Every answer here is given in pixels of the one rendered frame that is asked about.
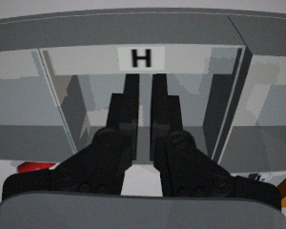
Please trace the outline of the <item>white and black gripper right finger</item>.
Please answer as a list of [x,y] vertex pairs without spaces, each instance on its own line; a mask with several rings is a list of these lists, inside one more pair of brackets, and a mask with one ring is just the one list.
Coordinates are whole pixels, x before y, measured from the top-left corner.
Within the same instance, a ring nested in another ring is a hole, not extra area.
[[[196,148],[183,130],[178,95],[168,95],[167,74],[153,74],[150,161],[160,172],[163,197],[249,198],[281,211],[273,184],[231,174]],[[171,195],[172,194],[172,195]]]

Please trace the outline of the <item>grey three-compartment tray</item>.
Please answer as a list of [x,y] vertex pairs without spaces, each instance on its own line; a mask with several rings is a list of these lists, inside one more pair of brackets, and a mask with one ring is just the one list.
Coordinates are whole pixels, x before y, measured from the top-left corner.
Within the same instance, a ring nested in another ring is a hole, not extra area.
[[179,96],[183,130],[199,151],[231,175],[286,172],[286,13],[256,10],[0,19],[0,160],[62,163],[86,148],[106,127],[126,73],[139,73],[133,165],[153,166],[152,79],[166,73],[168,95]]

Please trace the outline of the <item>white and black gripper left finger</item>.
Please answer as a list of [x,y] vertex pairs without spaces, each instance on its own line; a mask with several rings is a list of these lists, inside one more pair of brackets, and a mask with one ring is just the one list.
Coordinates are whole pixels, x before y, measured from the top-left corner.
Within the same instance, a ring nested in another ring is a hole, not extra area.
[[139,73],[126,73],[124,91],[112,94],[106,127],[94,134],[92,144],[52,170],[10,175],[2,200],[42,190],[121,195],[125,171],[136,160],[138,116]]

